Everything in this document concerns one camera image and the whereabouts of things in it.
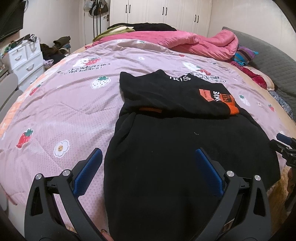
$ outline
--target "orange label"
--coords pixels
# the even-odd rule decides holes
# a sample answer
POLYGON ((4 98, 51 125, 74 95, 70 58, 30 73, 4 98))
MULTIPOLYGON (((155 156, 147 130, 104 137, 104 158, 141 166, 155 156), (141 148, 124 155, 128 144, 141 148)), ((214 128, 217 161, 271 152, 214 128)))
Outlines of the orange label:
POLYGON ((162 110, 160 110, 160 109, 149 108, 149 107, 141 107, 139 110, 141 110, 141 111, 153 111, 153 112, 157 112, 157 113, 162 112, 162 110))
POLYGON ((204 97, 207 101, 213 101, 214 99, 211 96, 211 91, 200 89, 200 95, 204 97))
POLYGON ((235 106, 235 101, 232 95, 220 94, 220 99, 228 105, 231 115, 239 114, 239 109, 235 106))

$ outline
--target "drawer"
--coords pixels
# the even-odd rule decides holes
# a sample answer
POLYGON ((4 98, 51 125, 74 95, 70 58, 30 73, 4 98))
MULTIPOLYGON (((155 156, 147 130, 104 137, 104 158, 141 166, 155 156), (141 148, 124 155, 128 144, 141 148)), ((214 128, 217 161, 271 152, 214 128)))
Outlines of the drawer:
POLYGON ((24 79, 29 77, 38 68, 43 66, 42 53, 35 55, 31 60, 27 61, 25 64, 16 67, 12 70, 18 77, 18 83, 20 84, 24 79))
POLYGON ((18 67, 26 61, 27 55, 24 46, 7 53, 2 60, 2 62, 8 66, 9 70, 18 67))
POLYGON ((27 59, 30 59, 37 53, 40 53, 41 49, 40 49, 39 39, 37 39, 36 43, 28 41, 25 44, 25 49, 26 49, 27 59))
POLYGON ((37 69, 34 73, 32 73, 32 75, 30 75, 30 77, 28 77, 27 79, 25 79, 20 85, 19 85, 19 89, 22 92, 25 92, 25 90, 30 86, 30 84, 34 83, 36 79, 38 79, 38 77, 40 75, 42 75, 44 73, 44 68, 43 66, 40 67, 39 69, 37 69))

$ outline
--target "metal screw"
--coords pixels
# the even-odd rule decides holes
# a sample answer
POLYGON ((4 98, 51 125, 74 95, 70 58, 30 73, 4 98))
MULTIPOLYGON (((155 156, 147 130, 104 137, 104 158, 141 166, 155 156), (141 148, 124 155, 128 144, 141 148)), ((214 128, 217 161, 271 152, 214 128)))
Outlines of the metal screw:
POLYGON ((64 170, 63 171, 63 176, 69 176, 70 175, 70 170, 64 170))
POLYGON ((255 175, 255 179, 256 179, 257 181, 260 181, 260 180, 261 180, 261 177, 260 177, 259 175, 255 175))
POLYGON ((229 177, 233 177, 234 176, 234 172, 233 171, 228 171, 226 174, 229 177))
POLYGON ((35 176, 36 180, 39 180, 41 177, 42 177, 42 174, 37 174, 37 175, 35 176))

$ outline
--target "wardrobe door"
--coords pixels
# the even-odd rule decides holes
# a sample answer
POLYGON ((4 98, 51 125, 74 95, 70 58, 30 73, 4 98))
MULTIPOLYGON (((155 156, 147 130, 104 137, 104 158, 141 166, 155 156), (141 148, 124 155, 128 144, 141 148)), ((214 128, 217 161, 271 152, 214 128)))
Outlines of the wardrobe door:
POLYGON ((165 16, 165 0, 148 0, 146 22, 163 23, 165 16))
POLYGON ((207 37, 212 12, 212 0, 200 0, 196 33, 207 37))
POLYGON ((179 30, 195 33, 200 0, 184 0, 179 30))
POLYGON ((184 0, 165 1, 164 22, 176 29, 180 29, 183 1, 184 0))
POLYGON ((110 26, 117 23, 128 22, 128 0, 111 0, 110 26))
POLYGON ((145 23, 148 0, 129 0, 128 23, 145 23))

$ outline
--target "wall-mounted tv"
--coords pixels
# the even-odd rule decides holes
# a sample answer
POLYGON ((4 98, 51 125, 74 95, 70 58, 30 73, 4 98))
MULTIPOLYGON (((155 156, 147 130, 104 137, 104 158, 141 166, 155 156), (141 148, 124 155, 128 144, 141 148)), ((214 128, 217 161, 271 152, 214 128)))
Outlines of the wall-mounted tv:
POLYGON ((0 0, 0 42, 23 28, 23 0, 0 0))

